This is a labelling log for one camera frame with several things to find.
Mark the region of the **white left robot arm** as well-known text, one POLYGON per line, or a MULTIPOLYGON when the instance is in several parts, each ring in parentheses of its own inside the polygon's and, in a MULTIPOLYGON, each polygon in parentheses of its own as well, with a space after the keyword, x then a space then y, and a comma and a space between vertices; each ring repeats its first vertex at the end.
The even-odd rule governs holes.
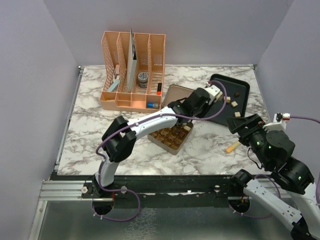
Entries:
POLYGON ((97 173, 93 191, 106 197, 119 163, 132 153, 140 138, 161 129, 182 125, 205 114, 212 98, 205 88, 197 88, 183 101, 173 101, 161 110, 139 119, 126 120, 119 116, 113 120, 104 135, 96 154, 103 157, 97 173))

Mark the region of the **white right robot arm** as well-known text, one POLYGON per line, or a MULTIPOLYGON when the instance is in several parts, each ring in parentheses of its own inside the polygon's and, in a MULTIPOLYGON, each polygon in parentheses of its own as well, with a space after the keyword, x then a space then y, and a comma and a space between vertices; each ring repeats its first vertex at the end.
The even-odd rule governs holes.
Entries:
POLYGON ((270 211, 289 231, 294 240, 320 238, 320 198, 308 166, 292 156, 295 143, 285 133, 289 113, 277 113, 273 122, 265 123, 258 114, 230 117, 229 131, 238 134, 239 142, 251 148, 261 167, 292 198, 293 208, 269 192, 248 171, 241 169, 231 177, 229 189, 236 195, 243 193, 270 211))

